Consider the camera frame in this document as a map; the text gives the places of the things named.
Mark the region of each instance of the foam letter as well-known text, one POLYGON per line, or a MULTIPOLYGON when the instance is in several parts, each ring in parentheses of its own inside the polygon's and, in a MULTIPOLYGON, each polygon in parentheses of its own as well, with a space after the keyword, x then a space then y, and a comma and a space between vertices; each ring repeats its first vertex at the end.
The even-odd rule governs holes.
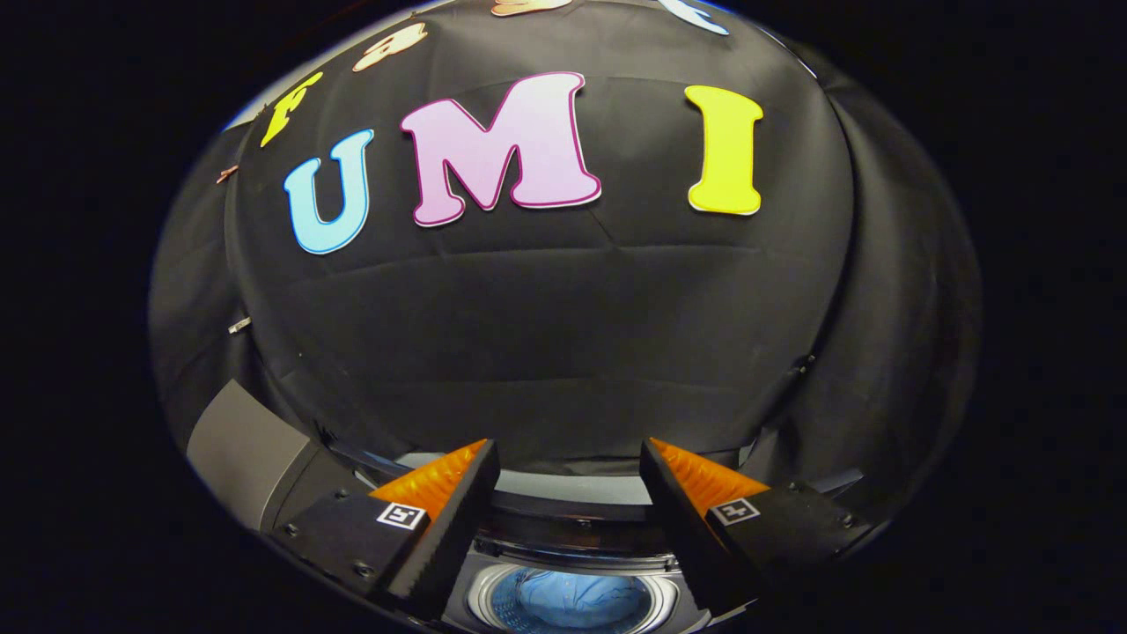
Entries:
POLYGON ((465 209, 465 200, 450 190, 447 164, 478 205, 491 209, 517 151, 521 178, 511 194, 514 203, 536 208, 597 198, 602 185, 584 167, 575 124, 575 93, 583 84, 575 72, 522 79, 509 88, 488 130, 453 99, 407 115, 401 127, 415 137, 419 175, 415 222, 445 224, 465 209))
POLYGON ((335 251, 350 242, 364 226, 369 205, 364 148, 373 135, 371 130, 361 130, 345 136, 329 151, 329 155, 340 163, 345 198, 344 209, 331 222, 321 220, 317 211, 313 175, 321 167, 321 159, 309 159, 285 177, 282 186, 290 194, 290 218, 301 248, 317 255, 335 251))
POLYGON ((752 132, 763 118, 763 108, 743 95, 711 86, 690 86, 685 96, 704 115, 704 167, 700 182, 689 188, 689 204, 698 211, 755 213, 761 200, 752 186, 752 132))
POLYGON ((353 66, 353 72, 360 72, 380 62, 388 55, 394 55, 418 44, 420 39, 426 37, 426 32, 423 30, 424 27, 426 27, 426 23, 412 24, 376 42, 367 51, 364 51, 364 56, 353 66))
POLYGON ((292 113, 298 107, 298 104, 301 102, 302 97, 305 96, 305 88, 317 83, 317 80, 323 74, 323 72, 318 72, 313 77, 302 81, 289 95, 282 97, 282 100, 274 106, 274 116, 270 117, 270 124, 266 127, 266 135, 263 136, 263 142, 258 145, 259 148, 265 148, 266 143, 270 142, 270 139, 276 136, 278 132, 282 132, 285 124, 290 123, 290 117, 286 115, 292 113))
POLYGON ((696 7, 690 7, 682 2, 682 0, 657 0, 663 7, 674 16, 685 20, 686 23, 699 26, 704 30, 711 30, 712 33, 719 35, 728 35, 728 29, 722 26, 715 25, 708 21, 711 16, 706 14, 702 9, 696 7))

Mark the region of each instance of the light blue letter u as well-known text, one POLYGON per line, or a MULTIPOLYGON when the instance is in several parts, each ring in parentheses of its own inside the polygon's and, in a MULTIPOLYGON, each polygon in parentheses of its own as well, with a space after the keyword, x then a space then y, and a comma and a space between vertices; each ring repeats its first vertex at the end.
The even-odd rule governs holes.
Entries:
POLYGON ((329 151, 329 157, 340 163, 340 186, 345 197, 344 209, 331 222, 321 220, 317 212, 313 175, 321 167, 321 159, 309 159, 285 177, 282 186, 290 193, 290 217, 301 248, 317 255, 332 252, 350 242, 364 226, 369 204, 364 148, 373 136, 371 130, 361 130, 341 139, 329 151))

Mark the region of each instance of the screw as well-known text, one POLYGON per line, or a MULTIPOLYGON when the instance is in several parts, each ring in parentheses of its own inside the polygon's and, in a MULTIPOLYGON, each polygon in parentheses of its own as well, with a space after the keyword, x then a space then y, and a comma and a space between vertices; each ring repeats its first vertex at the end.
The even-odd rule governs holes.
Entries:
POLYGON ((353 563, 353 572, 355 572, 356 574, 363 577, 364 579, 367 579, 367 578, 372 577, 373 574, 375 574, 375 571, 372 570, 372 566, 365 564, 364 562, 355 562, 355 563, 353 563))

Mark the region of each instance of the black fabric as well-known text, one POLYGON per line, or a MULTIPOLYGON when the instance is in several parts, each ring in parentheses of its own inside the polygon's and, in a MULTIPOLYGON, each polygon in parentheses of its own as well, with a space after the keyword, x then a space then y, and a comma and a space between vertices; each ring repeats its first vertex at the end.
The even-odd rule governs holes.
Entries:
POLYGON ((813 345, 848 247, 849 155, 816 81, 743 21, 720 38, 659 5, 576 2, 520 23, 469 6, 426 12, 426 39, 361 73, 352 64, 385 33, 331 60, 284 132, 240 158, 228 255, 272 375, 311 418, 384 455, 490 437, 507 468, 616 457, 631 473, 648 436, 702 453, 746 445, 813 345), (494 211, 471 200, 452 224, 416 225, 402 117, 451 97, 489 122, 514 81, 553 70, 586 77, 576 119, 602 196, 520 208, 514 164, 494 211), (754 216, 686 200, 702 162, 694 83, 767 111, 754 216), (332 214, 328 151, 366 127, 364 229, 310 255, 282 180, 320 157, 317 199, 332 214))
POLYGON ((890 517, 958 427, 980 322, 966 230, 911 135, 816 53, 730 15, 716 37, 656 3, 576 1, 518 21, 479 5, 428 11, 423 43, 353 73, 391 29, 372 36, 320 69, 266 149, 270 108, 201 160, 152 295, 181 448, 230 378, 299 429, 374 454, 488 437, 505 468, 534 473, 636 474, 650 436, 735 468, 766 425, 745 473, 778 484, 859 468, 844 502, 890 517), (416 225, 402 117, 450 97, 488 123, 514 81, 551 70, 586 77, 576 119, 602 196, 517 207, 514 163, 495 209, 451 178, 465 214, 416 225), (693 83, 764 108, 751 217, 685 199, 702 161, 693 83), (369 127, 364 229, 308 253, 282 181, 319 157, 319 207, 339 209, 328 151, 369 127), (227 336, 243 314, 252 327, 227 336))
POLYGON ((166 421, 185 452, 212 399, 234 379, 286 422, 307 431, 265 374, 227 266, 220 172, 237 164, 248 126, 220 134, 184 179, 165 223, 149 282, 149 342, 166 421))
POLYGON ((788 44, 818 73, 849 139, 857 227, 825 345, 746 473, 778 483, 859 468, 864 477, 842 501, 885 521, 961 423, 982 282, 955 198, 921 146, 819 54, 788 44))

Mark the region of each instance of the orange letter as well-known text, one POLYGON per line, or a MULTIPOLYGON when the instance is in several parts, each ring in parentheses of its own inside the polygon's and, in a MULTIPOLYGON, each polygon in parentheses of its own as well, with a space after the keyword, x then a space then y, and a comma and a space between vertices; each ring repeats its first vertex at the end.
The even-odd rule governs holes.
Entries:
POLYGON ((423 30, 424 27, 426 27, 426 23, 412 24, 376 42, 367 51, 364 51, 364 56, 353 66, 353 72, 360 72, 379 63, 388 55, 394 55, 418 44, 420 39, 426 37, 426 32, 423 30))

